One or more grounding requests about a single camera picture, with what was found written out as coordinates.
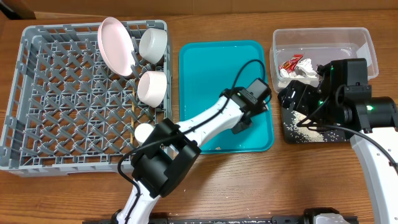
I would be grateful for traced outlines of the white paper cup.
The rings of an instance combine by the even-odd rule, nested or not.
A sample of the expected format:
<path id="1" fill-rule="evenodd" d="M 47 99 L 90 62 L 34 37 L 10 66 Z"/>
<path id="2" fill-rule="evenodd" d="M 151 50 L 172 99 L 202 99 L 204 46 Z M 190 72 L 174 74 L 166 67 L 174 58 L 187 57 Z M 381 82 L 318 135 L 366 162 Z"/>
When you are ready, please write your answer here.
<path id="1" fill-rule="evenodd" d="M 141 146 L 153 132 L 154 126 L 148 123 L 138 125 L 134 131 L 134 138 Z"/>

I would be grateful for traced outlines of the wooden chopstick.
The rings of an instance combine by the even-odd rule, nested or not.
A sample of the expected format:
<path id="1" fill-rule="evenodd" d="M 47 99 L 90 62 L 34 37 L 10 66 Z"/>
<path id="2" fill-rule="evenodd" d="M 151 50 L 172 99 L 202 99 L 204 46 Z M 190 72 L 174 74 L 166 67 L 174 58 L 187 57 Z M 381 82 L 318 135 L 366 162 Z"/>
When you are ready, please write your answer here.
<path id="1" fill-rule="evenodd" d="M 131 140 L 130 140 L 130 142 L 131 142 L 131 144 L 134 144 L 134 119 L 135 119 L 135 105 L 134 105 L 134 102 L 135 102 L 135 100 L 136 100 L 136 97 L 135 97 L 135 90 L 133 89 L 132 90 L 132 93 L 131 93 L 131 112 L 132 112 L 132 115 L 131 115 L 131 127 L 132 127 L 132 131 L 131 131 Z"/>

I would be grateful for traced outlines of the grey bowl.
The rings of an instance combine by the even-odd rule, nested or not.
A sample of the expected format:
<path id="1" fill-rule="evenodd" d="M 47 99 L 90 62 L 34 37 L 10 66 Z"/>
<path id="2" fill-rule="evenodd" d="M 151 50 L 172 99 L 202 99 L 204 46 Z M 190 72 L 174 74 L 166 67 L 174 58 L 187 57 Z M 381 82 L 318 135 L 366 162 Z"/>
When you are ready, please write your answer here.
<path id="1" fill-rule="evenodd" d="M 156 64 L 161 60 L 167 47 L 167 33 L 165 30 L 147 29 L 139 42 L 139 54 L 146 61 Z"/>

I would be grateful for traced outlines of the large white plate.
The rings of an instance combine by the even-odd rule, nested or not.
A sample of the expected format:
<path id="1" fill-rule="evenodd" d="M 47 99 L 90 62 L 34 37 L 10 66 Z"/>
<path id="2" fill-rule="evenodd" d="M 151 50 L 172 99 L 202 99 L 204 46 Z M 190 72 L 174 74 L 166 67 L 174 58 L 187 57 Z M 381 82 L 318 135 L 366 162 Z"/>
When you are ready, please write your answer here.
<path id="1" fill-rule="evenodd" d="M 98 47 L 100 54 L 112 72 L 128 77 L 135 66 L 134 46 L 124 25 L 113 17 L 107 17 L 98 28 Z"/>

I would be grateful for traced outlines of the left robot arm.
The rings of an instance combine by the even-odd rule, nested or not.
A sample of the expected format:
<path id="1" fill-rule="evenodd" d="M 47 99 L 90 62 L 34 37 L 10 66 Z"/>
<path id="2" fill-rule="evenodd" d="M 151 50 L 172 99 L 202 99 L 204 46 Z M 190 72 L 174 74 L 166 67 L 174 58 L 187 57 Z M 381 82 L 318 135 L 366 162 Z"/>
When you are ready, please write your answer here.
<path id="1" fill-rule="evenodd" d="M 238 134 L 252 126 L 251 118 L 268 110 L 272 96 L 268 84 L 260 78 L 247 88 L 225 89 L 218 101 L 199 115 L 173 123 L 166 118 L 158 123 L 136 152 L 129 152 L 133 172 L 119 174 L 133 185 L 122 210 L 111 223 L 148 223 L 149 215 L 161 197 L 168 196 L 191 169 L 201 154 L 201 146 L 226 130 Z"/>

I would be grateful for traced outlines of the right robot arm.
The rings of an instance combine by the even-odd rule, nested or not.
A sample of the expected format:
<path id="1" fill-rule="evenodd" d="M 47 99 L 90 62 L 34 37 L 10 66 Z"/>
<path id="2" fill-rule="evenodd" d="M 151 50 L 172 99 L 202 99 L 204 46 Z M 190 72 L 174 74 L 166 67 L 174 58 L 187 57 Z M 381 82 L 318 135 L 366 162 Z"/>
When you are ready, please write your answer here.
<path id="1" fill-rule="evenodd" d="M 293 80 L 281 90 L 281 107 L 305 115 L 300 128 L 344 131 L 361 164 L 374 221 L 397 223 L 397 105 L 372 96 L 363 58 L 334 60 L 317 73 L 316 87 Z"/>

